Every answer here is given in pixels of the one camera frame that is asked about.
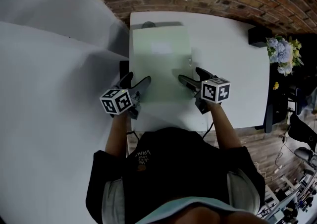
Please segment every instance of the white table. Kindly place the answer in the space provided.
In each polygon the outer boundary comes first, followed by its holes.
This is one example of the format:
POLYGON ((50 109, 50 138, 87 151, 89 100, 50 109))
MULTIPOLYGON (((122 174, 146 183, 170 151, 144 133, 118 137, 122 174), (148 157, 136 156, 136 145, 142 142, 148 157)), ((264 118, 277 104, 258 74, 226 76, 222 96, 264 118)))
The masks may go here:
MULTIPOLYGON (((195 66, 231 81, 230 100, 223 102, 222 107, 234 128, 263 124, 269 60, 266 48, 248 44, 248 29, 252 25, 197 13, 134 12, 130 18, 131 71, 134 63, 132 31, 147 21, 157 27, 184 25, 188 28, 195 66)), ((201 115, 194 103, 194 99, 187 103, 141 103, 141 112, 138 119, 132 121, 132 129, 155 131, 174 126, 206 131, 212 117, 209 113, 201 115)))

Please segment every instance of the shirt sleeve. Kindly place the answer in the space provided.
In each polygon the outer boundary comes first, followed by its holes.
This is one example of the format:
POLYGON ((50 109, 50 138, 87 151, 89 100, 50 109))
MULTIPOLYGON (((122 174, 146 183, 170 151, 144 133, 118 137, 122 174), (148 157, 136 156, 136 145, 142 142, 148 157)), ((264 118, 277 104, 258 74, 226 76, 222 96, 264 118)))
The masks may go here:
POLYGON ((105 184, 121 178, 121 160, 104 151, 94 153, 94 162, 86 197, 88 212, 98 224, 103 224, 102 206, 105 184))
POLYGON ((228 161, 228 169, 240 169, 251 180, 260 196, 260 205, 264 203, 265 196, 265 181, 258 173, 253 164, 251 156, 246 147, 231 148, 225 150, 226 159, 228 161))

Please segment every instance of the light green board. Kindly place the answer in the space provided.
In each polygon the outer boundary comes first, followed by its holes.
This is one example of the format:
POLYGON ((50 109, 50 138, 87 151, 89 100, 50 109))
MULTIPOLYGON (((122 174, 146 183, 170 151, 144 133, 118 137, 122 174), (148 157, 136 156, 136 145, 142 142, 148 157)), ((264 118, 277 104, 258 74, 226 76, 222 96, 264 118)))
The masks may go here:
POLYGON ((181 85, 178 75, 193 77, 191 46, 184 26, 136 29, 132 33, 130 59, 135 82, 151 76, 152 82, 142 102, 175 102, 193 98, 181 85))

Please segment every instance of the white cube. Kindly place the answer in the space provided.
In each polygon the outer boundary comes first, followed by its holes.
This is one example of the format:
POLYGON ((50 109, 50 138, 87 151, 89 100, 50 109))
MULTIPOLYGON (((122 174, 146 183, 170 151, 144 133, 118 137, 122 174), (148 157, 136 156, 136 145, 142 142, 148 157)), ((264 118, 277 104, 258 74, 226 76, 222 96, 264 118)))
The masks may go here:
POLYGON ((224 78, 202 81, 201 98, 211 103, 221 103, 229 99, 230 82, 224 78))
POLYGON ((119 115, 133 106, 127 89, 108 89, 101 97, 105 112, 119 115))

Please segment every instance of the wooden floor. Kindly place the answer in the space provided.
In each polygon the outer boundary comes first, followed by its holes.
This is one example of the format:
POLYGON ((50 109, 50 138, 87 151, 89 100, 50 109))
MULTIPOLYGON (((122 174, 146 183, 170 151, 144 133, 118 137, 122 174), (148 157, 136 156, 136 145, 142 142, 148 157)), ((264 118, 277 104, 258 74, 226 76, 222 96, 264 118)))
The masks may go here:
MULTIPOLYGON (((315 129, 314 126, 316 117, 313 114, 304 111, 302 112, 300 118, 312 129, 315 129)), ((252 160, 259 164, 260 171, 266 172, 266 177, 268 177, 268 179, 265 179, 265 182, 272 190, 278 187, 284 187, 285 182, 280 179, 283 175, 285 175, 292 183, 295 183, 294 179, 299 179, 303 169, 305 168, 303 161, 296 157, 291 151, 294 151, 299 147, 308 148, 308 145, 289 137, 287 138, 285 145, 290 150, 284 146, 282 138, 285 135, 287 128, 288 125, 285 121, 274 125, 273 131, 270 134, 265 134, 264 130, 255 130, 254 127, 235 130, 242 145, 248 148, 252 160), (275 160, 280 150, 283 154, 279 159, 277 159, 275 165, 275 160), (274 174, 274 170, 276 170, 280 165, 283 165, 283 168, 274 174)), ((137 132, 139 138, 142 134, 142 132, 137 132)), ((204 140, 207 143, 218 147, 215 131, 206 135, 204 140)), ((129 153, 135 149, 137 142, 138 141, 133 134, 128 135, 129 153)))

